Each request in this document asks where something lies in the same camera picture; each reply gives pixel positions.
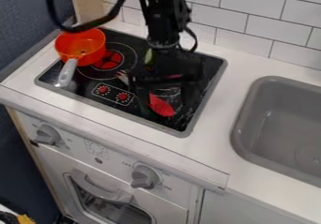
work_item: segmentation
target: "control panel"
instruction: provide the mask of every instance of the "control panel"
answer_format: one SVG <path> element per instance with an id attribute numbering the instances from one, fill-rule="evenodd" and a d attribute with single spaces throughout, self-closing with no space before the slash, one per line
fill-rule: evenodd
<path id="1" fill-rule="evenodd" d="M 92 142 L 37 118 L 20 112 L 18 115 L 29 139 L 38 143 L 34 148 L 53 148 L 129 183 L 132 188 L 143 188 L 169 202 L 188 208 L 194 185 L 165 170 L 151 167 L 134 157 L 108 148 L 107 141 Z"/>
<path id="2" fill-rule="evenodd" d="M 100 97 L 122 106 L 128 106 L 135 98 L 129 91 L 114 87 L 106 83 L 99 83 L 91 92 L 95 97 Z"/>

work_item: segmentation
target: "gray wall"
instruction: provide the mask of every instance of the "gray wall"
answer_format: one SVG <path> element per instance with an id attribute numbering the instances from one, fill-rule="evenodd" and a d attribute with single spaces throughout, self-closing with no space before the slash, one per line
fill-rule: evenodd
<path id="1" fill-rule="evenodd" d="M 70 0 L 57 0 L 62 20 L 73 13 Z M 45 0 L 0 0 L 0 70 L 54 30 Z M 33 160 L 0 106 L 0 198 L 26 210 L 39 224 L 58 210 Z"/>

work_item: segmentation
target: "cabinet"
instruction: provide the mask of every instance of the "cabinet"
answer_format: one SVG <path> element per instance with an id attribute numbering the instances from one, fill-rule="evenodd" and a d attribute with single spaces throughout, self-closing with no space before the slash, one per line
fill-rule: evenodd
<path id="1" fill-rule="evenodd" d="M 303 224 L 238 196 L 206 191 L 200 224 Z"/>

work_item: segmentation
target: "sink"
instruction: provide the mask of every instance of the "sink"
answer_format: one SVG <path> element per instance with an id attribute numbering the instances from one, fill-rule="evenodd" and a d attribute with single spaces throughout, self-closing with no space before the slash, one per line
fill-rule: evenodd
<path id="1" fill-rule="evenodd" d="M 257 80 L 231 143 L 251 163 L 321 187 L 321 88 L 282 77 Z"/>

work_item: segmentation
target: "red burner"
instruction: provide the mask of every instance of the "red burner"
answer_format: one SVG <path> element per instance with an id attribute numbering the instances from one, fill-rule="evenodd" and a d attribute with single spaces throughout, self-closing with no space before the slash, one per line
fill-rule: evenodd
<path id="1" fill-rule="evenodd" d="M 120 52 L 106 51 L 103 59 L 94 64 L 96 68 L 109 70 L 118 67 L 123 62 L 123 56 Z"/>

